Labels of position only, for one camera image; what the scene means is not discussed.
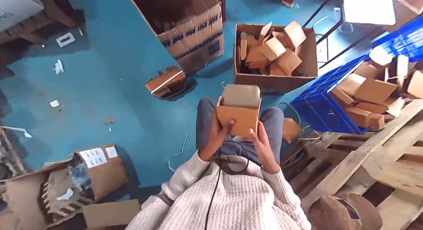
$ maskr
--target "open cardboard box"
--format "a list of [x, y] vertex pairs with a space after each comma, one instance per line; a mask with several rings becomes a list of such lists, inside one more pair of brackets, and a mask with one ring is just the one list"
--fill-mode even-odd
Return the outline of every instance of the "open cardboard box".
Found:
[[[295, 71], [298, 71], [302, 76], [267, 76], [241, 73], [241, 61], [239, 51], [236, 49], [239, 46], [238, 41], [241, 32], [254, 34], [258, 36], [264, 25], [257, 24], [237, 24], [235, 28], [235, 43], [233, 56], [233, 72], [234, 84], [257, 85], [260, 87], [261, 93], [285, 94], [294, 89], [297, 89], [304, 84], [317, 78], [317, 52], [315, 33], [312, 28], [303, 28], [307, 38], [305, 41], [295, 49], [295, 53], [302, 60], [301, 65]], [[284, 26], [272, 26], [275, 32], [284, 32]]]
[[[106, 157], [106, 162], [103, 161], [102, 164], [87, 169], [94, 194], [92, 203], [94, 203], [123, 186], [128, 182], [128, 178], [114, 145], [88, 150], [101, 150]], [[39, 170], [7, 180], [6, 199], [8, 207], [19, 222], [19, 230], [48, 229], [82, 212], [82, 208], [80, 208], [58, 221], [51, 222], [48, 215], [42, 210], [41, 186], [48, 180], [49, 173], [68, 168], [70, 163], [82, 158], [80, 153], [83, 151], [85, 150], [75, 152], [70, 159], [48, 163]]]
[[[219, 0], [131, 0], [167, 51], [186, 73], [194, 73], [223, 55]], [[160, 31], [155, 21], [174, 21]]]
[[220, 123], [225, 125], [232, 119], [236, 120], [230, 131], [230, 135], [248, 137], [250, 135], [250, 128], [254, 132], [257, 132], [258, 114], [260, 112], [260, 105], [262, 104], [261, 98], [258, 108], [222, 106], [222, 102], [223, 97], [220, 96], [216, 107], [217, 118]]

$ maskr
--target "white label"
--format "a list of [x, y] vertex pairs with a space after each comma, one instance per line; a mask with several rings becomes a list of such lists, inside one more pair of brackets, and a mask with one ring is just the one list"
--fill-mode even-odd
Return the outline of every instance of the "white label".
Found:
[[118, 153], [116, 152], [116, 148], [113, 147], [106, 147], [106, 152], [109, 158], [118, 157]]
[[82, 151], [80, 155], [85, 163], [87, 163], [88, 168], [93, 168], [107, 162], [106, 156], [101, 148]]

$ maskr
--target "paper scrap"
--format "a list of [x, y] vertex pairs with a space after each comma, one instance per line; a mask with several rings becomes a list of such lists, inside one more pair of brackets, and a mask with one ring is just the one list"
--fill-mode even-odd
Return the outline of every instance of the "paper scrap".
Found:
[[68, 200], [72, 197], [73, 194], [74, 194], [74, 191], [68, 188], [66, 190], [66, 193], [62, 196], [57, 197], [56, 200]]
[[56, 75], [65, 72], [65, 70], [63, 69], [63, 64], [61, 60], [57, 60], [57, 62], [54, 65], [55, 67], [53, 68], [53, 71], [56, 72]]
[[118, 153], [115, 147], [106, 147], [106, 152], [109, 158], [118, 157]]
[[85, 163], [87, 163], [88, 168], [93, 168], [107, 162], [106, 156], [100, 147], [82, 151], [79, 154]]
[[53, 100], [52, 102], [50, 102], [50, 106], [53, 108], [56, 108], [59, 105], [60, 105], [60, 101], [58, 100]]

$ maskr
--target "sweater sleeve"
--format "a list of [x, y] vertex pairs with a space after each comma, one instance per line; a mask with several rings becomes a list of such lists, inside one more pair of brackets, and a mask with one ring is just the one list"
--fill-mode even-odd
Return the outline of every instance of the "sweater sleeve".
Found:
[[198, 157], [198, 150], [194, 155], [176, 169], [175, 173], [168, 182], [161, 185], [162, 192], [172, 201], [175, 201], [186, 189], [195, 184], [209, 166], [210, 162], [206, 162]]
[[288, 181], [285, 180], [282, 171], [279, 170], [276, 174], [270, 174], [262, 169], [262, 175], [275, 193], [275, 205], [291, 216], [300, 229], [310, 230], [311, 224], [307, 220], [304, 211], [301, 209], [301, 201], [293, 192]]

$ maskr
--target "flattened cardboard box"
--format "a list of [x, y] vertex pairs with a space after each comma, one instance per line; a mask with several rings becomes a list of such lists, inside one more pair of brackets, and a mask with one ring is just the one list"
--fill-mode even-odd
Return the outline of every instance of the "flattened cardboard box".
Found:
[[[222, 6], [219, 0], [131, 0], [158, 40], [186, 73], [195, 73], [221, 57]], [[192, 19], [157, 34], [152, 18], [193, 8]]]
[[[264, 25], [257, 24], [237, 24], [235, 28], [235, 43], [232, 70], [234, 72], [234, 84], [257, 85], [261, 93], [285, 94], [297, 89], [304, 84], [317, 78], [317, 52], [315, 33], [312, 28], [304, 28], [307, 38], [299, 46], [295, 53], [302, 60], [302, 64], [297, 68], [303, 76], [266, 76], [241, 73], [241, 63], [236, 49], [237, 41], [241, 32], [258, 35]], [[272, 26], [275, 32], [283, 32], [284, 26]]]
[[[114, 145], [98, 147], [103, 151], [107, 162], [88, 168], [94, 192], [94, 202], [106, 197], [128, 182], [121, 159], [117, 155], [113, 155], [112, 158], [109, 157], [106, 151], [107, 147], [114, 147]], [[69, 163], [79, 158], [79, 152], [81, 151], [75, 152], [74, 157], [70, 159], [50, 163], [39, 170], [9, 179], [6, 182], [8, 206], [19, 220], [21, 230], [47, 229], [82, 212], [82, 209], [78, 209], [61, 220], [51, 223], [47, 221], [39, 204], [41, 185], [47, 180], [48, 174], [52, 171], [67, 168]]]

